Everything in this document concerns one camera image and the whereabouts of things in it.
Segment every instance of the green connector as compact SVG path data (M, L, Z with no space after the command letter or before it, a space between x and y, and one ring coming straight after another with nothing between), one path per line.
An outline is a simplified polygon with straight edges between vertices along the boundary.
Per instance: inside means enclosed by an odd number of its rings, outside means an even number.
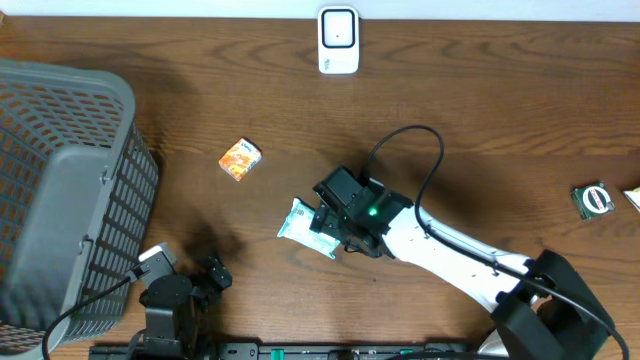
M284 350L282 349L271 350L271 360L284 360Z

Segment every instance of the green packaged item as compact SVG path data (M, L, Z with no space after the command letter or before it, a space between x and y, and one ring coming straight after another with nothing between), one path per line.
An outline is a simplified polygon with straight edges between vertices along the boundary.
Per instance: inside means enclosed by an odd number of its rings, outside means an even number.
M615 211L611 196L603 183L575 189L571 198L580 211L582 220L589 221Z
M336 256L333 254L333 250L340 245L340 241L329 235L318 234L309 230L314 215L315 211L313 209L306 206L300 199L294 198L291 212L284 221L280 232L278 232L278 237L295 240L331 259L335 259Z

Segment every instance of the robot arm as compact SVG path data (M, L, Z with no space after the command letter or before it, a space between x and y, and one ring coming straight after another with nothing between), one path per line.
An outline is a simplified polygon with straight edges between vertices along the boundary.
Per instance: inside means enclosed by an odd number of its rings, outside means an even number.
M178 274L176 257L166 243L156 245L138 257L140 263L127 276L142 280L146 290L140 296L145 307L146 329L143 346L134 336L121 356L106 359L209 359L216 348L211 339L199 334L203 315L209 305L220 299L231 286L232 277L217 254L198 259L200 271Z
M421 209L420 212L423 221L430 224L431 229L442 238L473 251L491 262L498 262L523 275L526 274L528 269L524 264L529 257L511 254L483 244L435 220L424 210ZM418 225L413 207L400 211L389 223L389 231L382 238L393 256L431 271L471 296L489 312L498 306L498 294L509 293L519 282L513 277L496 272L491 267L452 250L425 234Z
M610 335L602 324L614 328L580 275L558 254L545 250L533 260L498 250L422 209L420 224L413 201L373 179L357 179L343 167L314 191L323 203L310 230L333 236L351 252L418 265L467 293L491 313L502 350L498 353L519 360L589 360ZM564 295L552 297L537 312L531 308L536 298L548 297L549 291L559 294L557 290L579 300L590 315Z

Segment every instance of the white snack wrapper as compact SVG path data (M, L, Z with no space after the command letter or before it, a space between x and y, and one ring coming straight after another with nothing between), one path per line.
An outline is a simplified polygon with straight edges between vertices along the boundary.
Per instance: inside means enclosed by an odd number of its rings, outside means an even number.
M631 191L625 191L624 195L631 201L636 210L640 211L640 188Z
M278 232L278 237L295 240L331 259L335 259L336 256L333 255L333 250L340 245L340 241L329 235L318 234L309 230L314 215L315 211L313 209L306 206L300 199L294 198L291 212Z

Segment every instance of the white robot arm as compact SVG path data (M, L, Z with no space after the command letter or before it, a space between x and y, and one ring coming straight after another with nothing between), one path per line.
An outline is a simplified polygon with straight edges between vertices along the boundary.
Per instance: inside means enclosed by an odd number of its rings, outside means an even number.
M322 204L311 231L340 240L349 252L420 266L481 304L496 332L479 352L518 360L590 360L613 335L628 359L613 320L562 256L545 250L531 259L488 246L343 167L314 190ZM531 308L537 298L549 295L537 311Z
M472 251L487 260L498 262L522 275L528 271L524 265L529 257L502 251L447 226L420 209L425 223L442 238L459 247ZM413 207L405 208L389 223L389 231L382 238L391 253L406 261L431 271L446 282L475 299L487 311L498 306L500 292L509 293L519 280L496 272L425 234L418 224Z

